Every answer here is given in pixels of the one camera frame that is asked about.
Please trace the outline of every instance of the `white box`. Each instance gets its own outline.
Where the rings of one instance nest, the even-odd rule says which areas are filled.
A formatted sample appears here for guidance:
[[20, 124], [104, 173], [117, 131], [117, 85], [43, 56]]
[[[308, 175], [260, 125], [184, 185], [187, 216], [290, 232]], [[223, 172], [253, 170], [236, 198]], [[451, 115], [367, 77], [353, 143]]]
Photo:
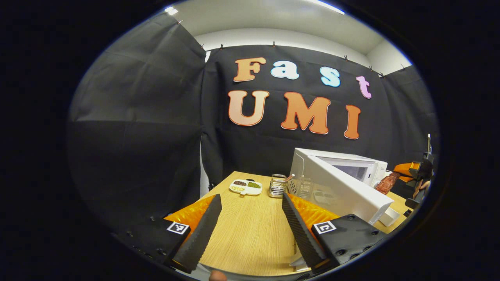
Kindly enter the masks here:
[[400, 213], [397, 211], [387, 208], [383, 215], [378, 219], [384, 226], [390, 227], [397, 219], [400, 217]]

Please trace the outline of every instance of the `microwave oven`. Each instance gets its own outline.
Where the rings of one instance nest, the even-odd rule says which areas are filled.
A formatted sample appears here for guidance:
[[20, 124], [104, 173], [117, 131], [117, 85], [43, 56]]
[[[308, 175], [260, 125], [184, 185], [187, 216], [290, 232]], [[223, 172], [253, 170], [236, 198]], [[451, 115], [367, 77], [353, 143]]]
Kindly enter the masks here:
[[387, 163], [354, 154], [295, 148], [288, 192], [345, 216], [354, 214], [373, 225], [394, 202], [375, 187]]

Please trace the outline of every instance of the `white ceiling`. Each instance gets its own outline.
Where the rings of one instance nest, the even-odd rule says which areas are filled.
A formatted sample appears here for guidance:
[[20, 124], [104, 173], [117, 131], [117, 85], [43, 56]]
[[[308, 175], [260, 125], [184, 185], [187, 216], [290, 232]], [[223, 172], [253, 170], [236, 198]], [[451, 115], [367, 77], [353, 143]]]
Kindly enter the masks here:
[[347, 14], [305, 0], [186, 0], [173, 16], [194, 37], [232, 29], [267, 28], [325, 38], [367, 55], [384, 40]]

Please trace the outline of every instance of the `metal utensil holder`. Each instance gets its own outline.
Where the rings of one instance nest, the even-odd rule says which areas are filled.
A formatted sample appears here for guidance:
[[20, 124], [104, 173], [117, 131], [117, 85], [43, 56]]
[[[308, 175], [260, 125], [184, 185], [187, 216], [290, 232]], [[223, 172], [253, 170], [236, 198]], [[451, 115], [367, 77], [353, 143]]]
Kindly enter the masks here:
[[269, 197], [283, 198], [283, 193], [287, 191], [288, 182], [286, 175], [274, 173], [269, 184]]

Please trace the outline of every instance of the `ceiling light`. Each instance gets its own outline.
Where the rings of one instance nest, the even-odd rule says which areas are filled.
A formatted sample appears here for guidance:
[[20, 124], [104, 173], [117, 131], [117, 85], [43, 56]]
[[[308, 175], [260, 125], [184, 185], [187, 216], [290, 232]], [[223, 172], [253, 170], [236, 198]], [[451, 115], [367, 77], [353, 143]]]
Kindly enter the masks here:
[[323, 6], [323, 7], [325, 7], [325, 8], [328, 8], [328, 9], [330, 9], [330, 10], [332, 10], [332, 11], [335, 11], [335, 12], [337, 12], [337, 13], [341, 14], [341, 15], [344, 15], [344, 14], [345, 14], [345, 12], [344, 12], [344, 11], [342, 11], [342, 10], [340, 10], [340, 9], [338, 9], [338, 8], [334, 7], [334, 6], [331, 6], [331, 5], [327, 4], [327, 3], [323, 3], [323, 2], [318, 1], [318, 0], [306, 0], [306, 1], [311, 2], [311, 3], [314, 3], [314, 4], [318, 4], [318, 5]]

